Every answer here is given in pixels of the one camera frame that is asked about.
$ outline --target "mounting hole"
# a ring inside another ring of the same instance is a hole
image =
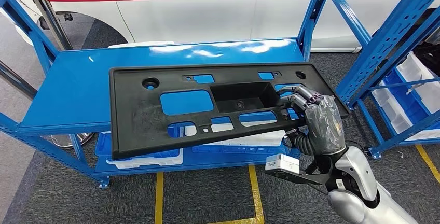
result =
[[[159,80],[156,78],[147,78],[142,81],[142,86],[148,90],[153,90],[159,86]]]
[[[238,101],[237,102],[237,107],[238,108],[244,108],[244,103],[242,101]]]
[[[296,71],[295,75],[298,76],[299,79],[303,79],[303,80],[306,79],[306,74],[304,74],[303,71]]]

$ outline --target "round hole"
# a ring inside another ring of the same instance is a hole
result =
[[[159,80],[156,78],[147,78],[142,81],[142,86],[148,90],[153,90],[159,86]]]
[[[306,79],[306,74],[304,74],[303,71],[296,71],[295,74],[296,76],[298,76],[299,79]]]

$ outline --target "black plastic panel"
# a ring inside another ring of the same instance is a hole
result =
[[[263,80],[258,72],[272,72],[273,79]],[[197,83],[193,75],[212,75],[214,82]],[[335,94],[310,63],[113,68],[110,70],[113,158],[138,156],[304,125],[300,120],[284,117],[277,107],[279,97],[275,85],[294,83],[303,84],[321,94]],[[160,101],[162,94],[196,90],[209,93],[213,110],[174,116],[163,113]],[[341,116],[347,116],[347,108],[336,98]],[[261,111],[273,112],[277,121],[251,127],[240,123],[241,114]],[[226,116],[230,118],[234,129],[212,132],[211,118]],[[167,127],[178,122],[194,123],[197,134],[170,137]]]

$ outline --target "chrome pole base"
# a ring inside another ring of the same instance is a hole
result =
[[[81,145],[83,145],[87,141],[89,141],[93,137],[93,135],[94,135],[94,132],[82,132],[82,133],[76,134]],[[52,143],[58,147],[65,148],[65,149],[72,149],[73,148],[72,141],[66,135],[51,135],[50,139],[52,140]]]

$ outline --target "robotic arm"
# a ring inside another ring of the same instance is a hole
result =
[[[267,158],[266,173],[297,184],[325,185],[330,206],[342,218],[356,224],[417,224],[376,181],[363,152],[345,145],[342,121],[333,96],[320,95],[304,86],[278,91],[281,109],[293,108],[305,118],[308,134],[286,130],[285,142],[314,161],[305,170],[299,160],[278,154]]]

